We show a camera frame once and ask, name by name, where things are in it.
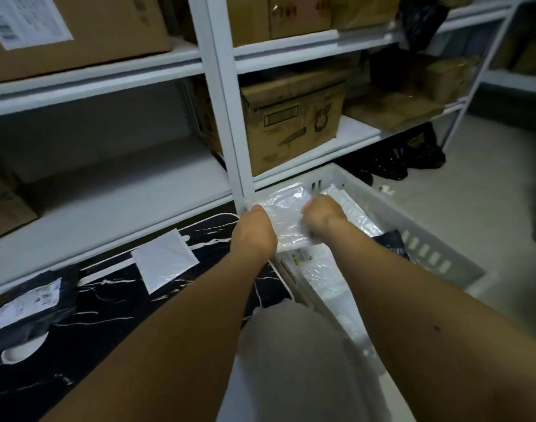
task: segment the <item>metal shelf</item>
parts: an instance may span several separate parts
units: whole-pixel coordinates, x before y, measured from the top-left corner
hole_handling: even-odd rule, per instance
[[[509,89],[536,93],[536,76],[534,75],[518,74],[508,70],[493,70],[485,71],[481,81]]]
[[[169,53],[0,84],[0,115],[203,73],[195,44],[173,38]]]
[[[466,97],[460,98],[457,102],[447,105],[444,112],[435,118],[463,109],[466,100]],[[317,148],[307,151],[290,161],[255,176],[253,178],[255,189],[258,190],[282,181],[290,176],[294,176],[305,170],[312,169],[313,167],[331,161],[336,157],[346,155],[352,151],[356,151],[357,149],[364,148],[372,143],[386,139],[391,135],[391,133],[383,133],[375,127],[364,124],[361,121],[357,121],[346,115],[342,115],[340,123],[338,124],[338,131],[335,139],[331,139]]]
[[[197,139],[47,178],[31,191],[44,210],[0,238],[0,286],[80,262],[232,199],[227,172]]]
[[[512,0],[474,3],[454,9],[438,33],[445,33],[480,23],[502,20],[511,13]],[[391,25],[349,31],[329,30],[267,42],[257,42],[234,49],[238,74],[309,61],[342,53],[378,47],[404,39],[403,32]]]

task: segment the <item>white round object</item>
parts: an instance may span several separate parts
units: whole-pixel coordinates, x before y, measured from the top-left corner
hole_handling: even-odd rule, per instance
[[[24,361],[41,347],[41,344],[45,342],[46,338],[47,333],[35,339],[28,340],[25,344],[5,349],[0,354],[0,359],[3,364],[16,364],[20,361]]]

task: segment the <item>marble tabletop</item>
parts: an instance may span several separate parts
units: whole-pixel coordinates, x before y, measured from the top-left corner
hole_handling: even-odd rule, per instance
[[[76,313],[51,326],[41,348],[25,361],[0,361],[0,421],[39,420],[139,323],[227,254],[237,219],[221,213],[180,228],[199,264],[151,295],[129,251],[82,269],[81,283],[98,278],[78,288]],[[255,308],[285,298],[292,299],[289,290],[266,264],[250,291],[243,325]]]

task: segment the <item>right arm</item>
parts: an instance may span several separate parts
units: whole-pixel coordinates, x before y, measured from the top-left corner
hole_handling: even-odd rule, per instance
[[[331,249],[370,339],[424,421],[536,421],[536,340],[502,315],[381,247],[319,196],[306,226]]]

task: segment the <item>person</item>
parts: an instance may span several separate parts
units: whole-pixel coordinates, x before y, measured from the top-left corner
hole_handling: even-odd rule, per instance
[[[419,422],[536,421],[536,340],[376,244],[332,198],[314,198],[303,222],[331,249]],[[214,421],[245,302],[276,246],[264,209],[244,212],[228,255],[138,326],[44,422]]]

